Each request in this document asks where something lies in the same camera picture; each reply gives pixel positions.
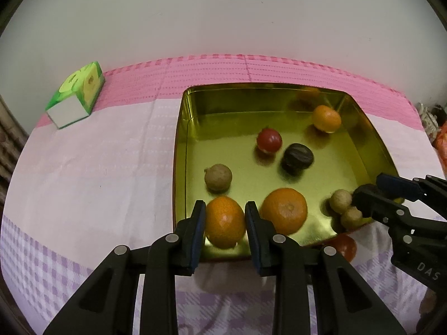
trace metal screw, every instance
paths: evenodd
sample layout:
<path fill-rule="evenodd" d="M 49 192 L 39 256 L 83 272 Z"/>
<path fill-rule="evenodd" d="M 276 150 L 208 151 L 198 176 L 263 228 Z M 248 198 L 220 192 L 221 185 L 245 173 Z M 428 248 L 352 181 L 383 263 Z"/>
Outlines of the metal screw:
<path fill-rule="evenodd" d="M 334 247 L 331 247 L 331 246 L 325 247 L 325 248 L 323 249 L 323 251 L 324 251 L 327 255 L 334 255 L 334 254 L 336 254 L 336 252 L 337 252 L 337 250 L 336 250 Z"/>
<path fill-rule="evenodd" d="M 168 241 L 169 243 L 175 243 L 176 241 L 178 241 L 178 235 L 175 234 L 175 233 L 171 233 L 171 234 L 168 234 L 168 235 L 165 237 L 165 239 L 166 239 L 166 241 Z"/>
<path fill-rule="evenodd" d="M 284 243 L 286 241 L 286 237 L 284 237 L 282 234 L 275 234 L 273 236 L 273 241 L 276 243 Z"/>
<path fill-rule="evenodd" d="M 404 237 L 402 239 L 407 244 L 410 244 L 413 241 L 413 238 L 411 238 L 409 235 L 404 235 Z"/>
<path fill-rule="evenodd" d="M 127 252 L 127 247 L 123 245 L 117 246 L 115 247 L 113 252 L 115 252 L 116 255 L 123 255 L 124 253 Z"/>

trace table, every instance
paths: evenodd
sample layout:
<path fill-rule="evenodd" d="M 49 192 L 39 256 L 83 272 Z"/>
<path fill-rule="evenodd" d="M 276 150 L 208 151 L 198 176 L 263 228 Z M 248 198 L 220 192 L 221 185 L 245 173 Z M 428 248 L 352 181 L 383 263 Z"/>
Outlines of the table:
<path fill-rule="evenodd" d="M 8 191 L 1 269 L 38 334 L 115 246 L 147 246 L 172 231 L 174 136 L 180 97 L 189 86 L 286 82 L 346 91 L 376 127 L 401 176 L 443 175 L 402 93 L 330 66 L 204 54 L 143 62 L 105 76 L 89 118 L 57 130 L 42 117 Z M 408 207 L 417 216 L 439 217 L 421 203 Z M 373 223 L 352 237 L 358 245 L 352 264 L 405 329 L 414 330 L 426 287 L 390 265 L 385 226 Z M 181 334 L 271 332 L 274 279 L 257 277 L 250 262 L 201 264 L 193 277 L 178 277 L 176 286 Z M 315 328 L 314 312 L 311 323 Z"/>

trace orange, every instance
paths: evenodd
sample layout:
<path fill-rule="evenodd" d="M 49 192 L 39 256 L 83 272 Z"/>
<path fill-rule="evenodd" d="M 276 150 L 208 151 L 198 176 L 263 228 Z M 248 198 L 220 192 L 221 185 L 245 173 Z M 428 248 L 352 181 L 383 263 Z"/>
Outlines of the orange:
<path fill-rule="evenodd" d="M 320 131 L 334 133 L 341 126 L 341 117 L 332 108 L 318 106 L 312 113 L 312 122 Z"/>
<path fill-rule="evenodd" d="M 229 197 L 217 197 L 206 206 L 205 235 L 220 249 L 233 248 L 245 234 L 242 208 Z"/>
<path fill-rule="evenodd" d="M 276 189 L 264 199 L 259 213 L 273 223 L 279 234 L 293 234 L 307 218 L 306 199 L 295 189 Z"/>

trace red tomato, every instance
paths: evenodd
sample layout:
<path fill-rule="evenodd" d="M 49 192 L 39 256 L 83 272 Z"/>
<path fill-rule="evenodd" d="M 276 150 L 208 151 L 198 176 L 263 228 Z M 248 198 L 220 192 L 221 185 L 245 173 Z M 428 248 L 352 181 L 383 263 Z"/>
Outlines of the red tomato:
<path fill-rule="evenodd" d="M 352 261 L 357 253 L 355 240 L 346 234 L 339 234 L 334 239 L 326 242 L 325 245 L 334 247 L 348 262 Z"/>
<path fill-rule="evenodd" d="M 266 154 L 274 154 L 282 146 L 282 138 L 277 130 L 273 128 L 263 129 L 256 139 L 258 149 Z"/>

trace purple checkered cloth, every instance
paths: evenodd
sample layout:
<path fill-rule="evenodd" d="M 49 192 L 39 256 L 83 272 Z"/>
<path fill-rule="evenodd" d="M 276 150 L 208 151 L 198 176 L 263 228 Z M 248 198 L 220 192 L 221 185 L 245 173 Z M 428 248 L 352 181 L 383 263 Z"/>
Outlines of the purple checkered cloth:
<path fill-rule="evenodd" d="M 426 287 L 391 265 L 391 255 L 382 253 L 356 269 L 399 319 L 422 300 Z M 38 334 L 92 272 L 30 238 L 6 217 L 0 232 L 0 261 L 5 281 Z M 311 287 L 308 292 L 316 335 Z M 140 278 L 134 334 L 139 332 L 141 296 Z M 274 289 L 230 294 L 177 291 L 180 334 L 271 334 L 273 309 Z"/>

